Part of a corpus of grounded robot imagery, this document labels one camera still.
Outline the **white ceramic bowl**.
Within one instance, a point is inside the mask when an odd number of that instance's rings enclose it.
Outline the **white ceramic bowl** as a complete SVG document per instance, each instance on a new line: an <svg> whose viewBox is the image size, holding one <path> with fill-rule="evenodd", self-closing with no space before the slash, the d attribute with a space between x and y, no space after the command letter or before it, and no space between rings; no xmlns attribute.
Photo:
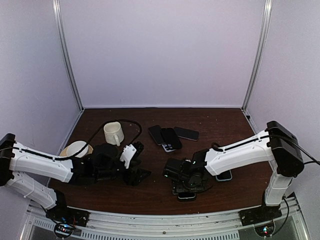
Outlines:
<svg viewBox="0 0 320 240"><path fill-rule="evenodd" d="M85 141L78 140L70 144L66 149L66 156L71 157L75 156L77 158L84 157L89 150L89 146Z"/></svg>

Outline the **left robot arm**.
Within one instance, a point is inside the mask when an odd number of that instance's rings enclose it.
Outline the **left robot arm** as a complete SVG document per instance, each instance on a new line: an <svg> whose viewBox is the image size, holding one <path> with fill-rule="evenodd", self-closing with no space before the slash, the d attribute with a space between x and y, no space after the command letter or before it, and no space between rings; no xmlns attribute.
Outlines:
<svg viewBox="0 0 320 240"><path fill-rule="evenodd" d="M93 147L90 154L61 157L30 149L8 133L0 140L0 184L37 202L49 216L67 222L75 213L67 206L65 195L37 182L30 173L76 186L117 177L122 177L127 185L137 186L151 175L149 170L139 168L138 156L143 149L139 141L125 146L122 152L103 143Z"/></svg>

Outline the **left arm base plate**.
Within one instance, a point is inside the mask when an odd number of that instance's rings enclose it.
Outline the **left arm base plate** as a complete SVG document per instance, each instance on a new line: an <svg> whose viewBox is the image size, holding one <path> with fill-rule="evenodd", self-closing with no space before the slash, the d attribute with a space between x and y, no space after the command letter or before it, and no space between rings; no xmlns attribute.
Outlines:
<svg viewBox="0 0 320 240"><path fill-rule="evenodd" d="M70 208L70 207L54 207L52 209L44 209L46 217L54 223L68 224L72 227L86 227L90 213L85 210Z"/></svg>

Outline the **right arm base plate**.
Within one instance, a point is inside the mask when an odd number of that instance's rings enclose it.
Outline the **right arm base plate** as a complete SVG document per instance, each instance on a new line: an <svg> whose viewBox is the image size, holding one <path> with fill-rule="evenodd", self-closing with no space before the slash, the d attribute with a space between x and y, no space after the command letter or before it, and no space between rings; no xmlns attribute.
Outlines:
<svg viewBox="0 0 320 240"><path fill-rule="evenodd" d="M239 211L242 226L255 225L271 221L282 216L278 206L258 206Z"/></svg>

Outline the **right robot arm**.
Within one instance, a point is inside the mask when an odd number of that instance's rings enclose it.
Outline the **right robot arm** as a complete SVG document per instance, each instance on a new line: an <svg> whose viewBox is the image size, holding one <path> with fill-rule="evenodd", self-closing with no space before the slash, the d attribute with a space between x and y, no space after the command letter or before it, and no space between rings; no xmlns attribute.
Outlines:
<svg viewBox="0 0 320 240"><path fill-rule="evenodd" d="M259 220L268 220L279 208L292 179L305 168L295 135L277 121L267 123L265 130L229 145L216 143L197 151L191 159L167 160L163 175L176 184L174 194L205 191L209 176L260 162L274 167L269 184L263 192L262 204L256 210Z"/></svg>

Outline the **beige saucer plate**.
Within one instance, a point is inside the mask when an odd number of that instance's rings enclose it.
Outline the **beige saucer plate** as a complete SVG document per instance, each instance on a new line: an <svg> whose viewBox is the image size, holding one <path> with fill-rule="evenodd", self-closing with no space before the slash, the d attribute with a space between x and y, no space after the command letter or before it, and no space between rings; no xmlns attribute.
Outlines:
<svg viewBox="0 0 320 240"><path fill-rule="evenodd" d="M60 157L67 157L67 149L68 149L68 146L63 149L63 151L60 153L59 156ZM93 150L94 150L93 147L91 145L88 145L88 151L85 155L91 154L93 152Z"/></svg>

